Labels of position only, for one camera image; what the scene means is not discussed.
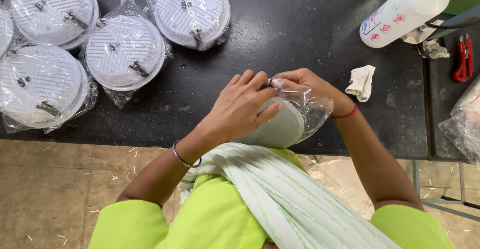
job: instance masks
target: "spray bottle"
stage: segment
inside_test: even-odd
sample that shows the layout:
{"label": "spray bottle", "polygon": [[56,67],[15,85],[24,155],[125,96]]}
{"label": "spray bottle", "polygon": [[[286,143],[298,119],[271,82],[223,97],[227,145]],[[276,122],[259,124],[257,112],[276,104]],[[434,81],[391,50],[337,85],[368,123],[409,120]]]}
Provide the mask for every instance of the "spray bottle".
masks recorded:
{"label": "spray bottle", "polygon": [[384,47],[437,16],[450,0],[387,0],[360,25],[360,38],[370,47]]}

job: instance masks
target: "white scarf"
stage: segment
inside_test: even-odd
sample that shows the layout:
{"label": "white scarf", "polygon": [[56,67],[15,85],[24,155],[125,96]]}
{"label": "white scarf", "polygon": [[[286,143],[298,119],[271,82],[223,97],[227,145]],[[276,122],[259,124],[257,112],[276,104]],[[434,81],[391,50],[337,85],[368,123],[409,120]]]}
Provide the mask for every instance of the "white scarf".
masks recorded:
{"label": "white scarf", "polygon": [[280,249],[395,248],[380,230],[308,174],[267,148],[224,143],[178,185],[182,202],[196,176],[224,176]]}

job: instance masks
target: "bracelet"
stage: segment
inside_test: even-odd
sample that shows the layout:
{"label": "bracelet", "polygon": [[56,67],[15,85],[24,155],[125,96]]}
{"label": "bracelet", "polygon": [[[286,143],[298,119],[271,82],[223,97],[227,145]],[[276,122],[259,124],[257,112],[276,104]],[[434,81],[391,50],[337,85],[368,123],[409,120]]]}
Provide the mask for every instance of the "bracelet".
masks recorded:
{"label": "bracelet", "polygon": [[357,104],[355,104],[355,107],[353,108],[353,111],[350,112],[350,114],[348,114],[347,116],[342,116],[342,117],[332,116],[332,119],[348,118],[348,117],[352,116],[355,113],[355,111],[357,111],[357,108],[358,108]]}
{"label": "bracelet", "polygon": [[186,167],[199,167],[200,164],[202,163],[201,157],[200,157],[200,162],[199,162],[198,165],[196,165],[196,166],[190,165],[189,163],[185,162],[183,159],[180,158],[180,156],[177,154],[177,148],[176,148],[178,142],[179,142],[179,141],[174,142],[174,143],[173,143],[173,147],[172,147],[172,149],[173,149],[173,154],[175,154],[175,157],[177,157],[177,159],[178,159],[184,166],[186,166]]}

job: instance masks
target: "white rag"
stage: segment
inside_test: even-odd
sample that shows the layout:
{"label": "white rag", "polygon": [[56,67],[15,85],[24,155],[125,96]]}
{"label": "white rag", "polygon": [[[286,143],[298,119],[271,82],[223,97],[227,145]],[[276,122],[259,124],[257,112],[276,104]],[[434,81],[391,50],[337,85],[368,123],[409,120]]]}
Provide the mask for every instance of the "white rag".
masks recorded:
{"label": "white rag", "polygon": [[[432,24],[441,25],[443,22],[444,20],[437,19],[436,21],[432,22]],[[422,24],[420,27],[417,27],[401,36],[400,39],[410,44],[418,44],[427,39],[427,37],[429,37],[435,30],[437,30],[437,28],[428,27],[426,24]]]}
{"label": "white rag", "polygon": [[423,51],[432,59],[450,57],[447,48],[438,44],[436,39],[424,41],[422,46]]}
{"label": "white rag", "polygon": [[346,93],[357,96],[358,101],[365,102],[370,98],[372,93],[372,76],[375,72],[375,67],[364,66],[352,70],[350,77],[350,86],[345,89]]}
{"label": "white rag", "polygon": [[224,143],[178,185],[182,202],[200,174],[227,178],[281,249],[395,248],[380,230],[305,172],[267,148]]}

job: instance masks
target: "black table surface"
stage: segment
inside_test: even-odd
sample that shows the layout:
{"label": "black table surface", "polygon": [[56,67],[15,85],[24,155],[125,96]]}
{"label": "black table surface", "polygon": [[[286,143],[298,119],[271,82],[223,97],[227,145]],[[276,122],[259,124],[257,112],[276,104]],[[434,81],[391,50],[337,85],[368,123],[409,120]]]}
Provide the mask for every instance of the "black table surface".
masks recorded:
{"label": "black table surface", "polygon": [[[460,35],[468,33],[473,45],[473,74],[464,83],[453,81],[452,75],[459,64],[457,44]],[[427,70],[428,116],[429,116],[429,156],[432,160],[468,163],[468,159],[454,146],[438,127],[450,118],[450,111],[461,95],[480,74],[480,25],[465,27],[440,39],[451,54],[450,58],[430,60]]]}
{"label": "black table surface", "polygon": [[[102,15],[119,1],[98,0]],[[146,5],[145,0],[135,1]],[[42,130],[6,134],[2,127],[0,138],[169,147],[209,112],[233,75],[246,69],[273,76],[310,68],[345,90],[352,69],[372,65],[376,67],[372,95],[358,108],[396,158],[425,159],[421,56],[414,45],[400,40],[375,49],[358,35],[362,21],[384,1],[229,0],[232,18],[226,42],[205,52],[174,45],[175,58],[123,109],[100,91],[90,112],[50,134]],[[348,155],[331,120],[291,149],[299,154]]]}

